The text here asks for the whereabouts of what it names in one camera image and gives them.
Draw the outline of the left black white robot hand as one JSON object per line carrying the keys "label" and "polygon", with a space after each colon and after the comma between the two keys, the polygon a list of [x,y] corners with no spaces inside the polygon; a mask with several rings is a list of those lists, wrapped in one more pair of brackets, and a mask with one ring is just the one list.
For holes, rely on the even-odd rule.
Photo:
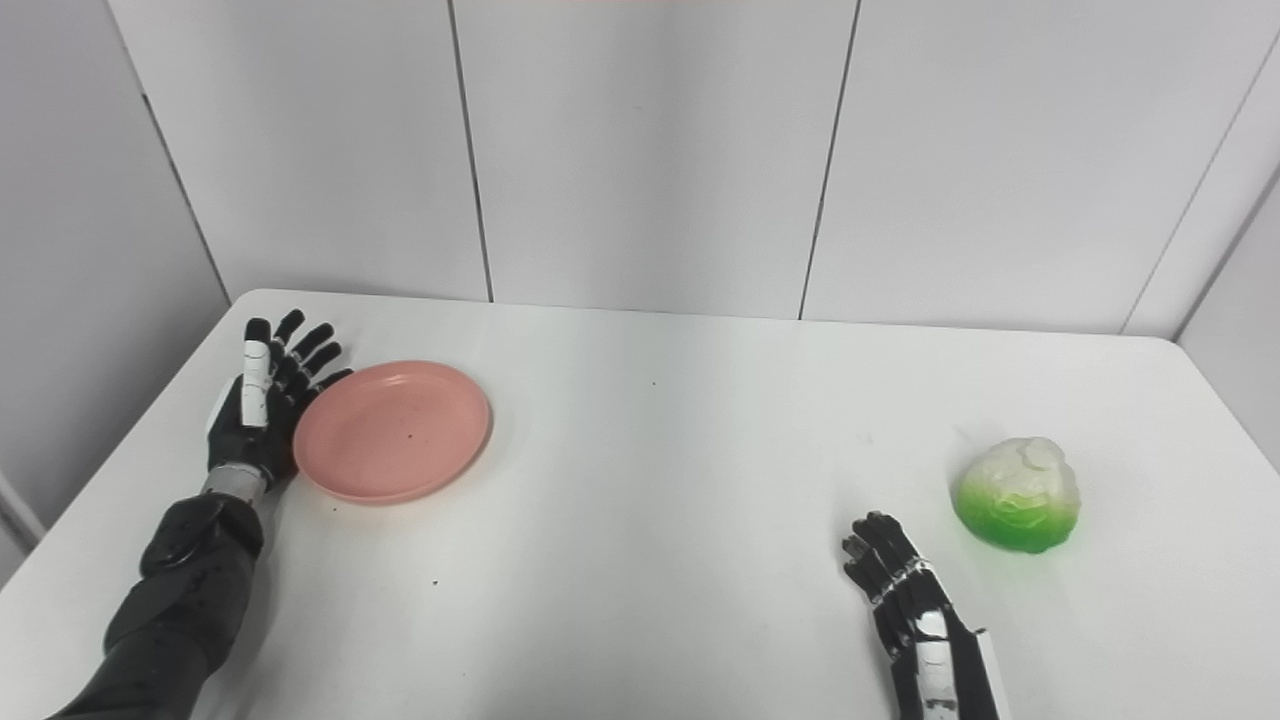
{"label": "left black white robot hand", "polygon": [[207,429],[210,477],[246,474],[265,493],[298,471],[294,436],[303,414],[348,368],[321,375],[340,355],[333,324],[302,329],[300,309],[279,322],[261,316],[244,325],[241,373]]}

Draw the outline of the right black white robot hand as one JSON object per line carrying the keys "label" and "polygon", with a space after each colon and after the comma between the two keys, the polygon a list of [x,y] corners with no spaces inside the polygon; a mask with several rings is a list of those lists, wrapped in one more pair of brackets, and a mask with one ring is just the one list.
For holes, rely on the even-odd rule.
{"label": "right black white robot hand", "polygon": [[900,521],[870,511],[851,524],[844,571],[870,605],[901,719],[1007,719],[984,629],[961,620]]}

